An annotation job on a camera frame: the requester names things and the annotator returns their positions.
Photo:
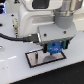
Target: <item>wire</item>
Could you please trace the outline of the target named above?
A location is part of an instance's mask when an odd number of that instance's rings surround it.
[[[23,42],[32,42],[32,43],[39,42],[38,34],[31,34],[30,36],[23,37],[23,38],[14,38],[14,37],[9,37],[9,36],[6,36],[6,35],[3,35],[2,33],[0,33],[0,37],[10,40],[10,41],[23,41]]]
[[[7,39],[7,40],[11,40],[11,41],[23,41],[23,38],[9,37],[9,36],[3,35],[1,33],[0,33],[0,37]]]

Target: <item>cable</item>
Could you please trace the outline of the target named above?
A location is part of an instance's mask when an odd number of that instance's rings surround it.
[[[11,41],[23,41],[23,38],[13,38],[0,33],[0,37]]]
[[[29,35],[28,37],[23,37],[23,38],[14,38],[14,37],[9,37],[0,33],[0,37],[10,40],[10,41],[23,41],[23,42],[32,42],[32,43],[39,42],[38,34],[32,34],[32,35]]]

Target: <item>metal bracket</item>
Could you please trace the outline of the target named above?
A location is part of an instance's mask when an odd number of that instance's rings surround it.
[[[66,59],[63,52],[57,54],[43,53],[42,50],[26,53],[30,68]]]

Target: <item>table surface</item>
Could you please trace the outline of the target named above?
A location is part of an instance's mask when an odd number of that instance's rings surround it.
[[[3,26],[0,27],[0,33],[15,37],[12,24],[13,18],[17,18],[17,13],[14,13],[14,17],[12,17],[11,14],[0,15],[0,23],[3,24]],[[25,53],[40,49],[41,47],[39,45],[23,42],[12,42],[0,38],[0,46],[3,46],[4,48],[0,51],[0,84],[12,83],[84,61],[84,32],[78,32],[75,38],[71,41],[69,49],[63,51],[67,59],[35,68],[29,67]]]

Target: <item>black object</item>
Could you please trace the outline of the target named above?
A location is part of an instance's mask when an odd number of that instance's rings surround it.
[[[0,0],[0,3],[4,3],[6,0]]]
[[[13,17],[14,15],[12,14],[11,16]]]
[[[0,14],[2,14],[3,13],[3,9],[2,8],[0,8]]]
[[[4,5],[0,5],[0,8],[4,8]]]
[[[66,41],[65,49],[68,49],[69,42],[70,42],[69,40]]]
[[[64,31],[64,34],[66,34],[67,32],[66,31]]]
[[[47,36],[47,34],[44,34],[44,36],[46,37],[46,36]]]
[[[20,3],[20,2],[19,2],[19,0],[15,0],[15,2],[14,2],[14,3],[16,4],[16,3]]]
[[[3,24],[2,23],[0,23],[0,27],[2,27],[3,26]]]
[[[47,9],[50,0],[33,0],[33,9]]]
[[[38,53],[35,53],[35,58],[38,59]]]
[[[14,37],[9,37],[0,33],[0,37],[10,40],[10,41],[23,41],[23,42],[33,42],[33,43],[39,42],[37,34],[32,34],[31,36],[23,37],[23,38],[14,38]]]
[[[46,53],[47,52],[47,44],[44,44],[43,45],[43,53]]]

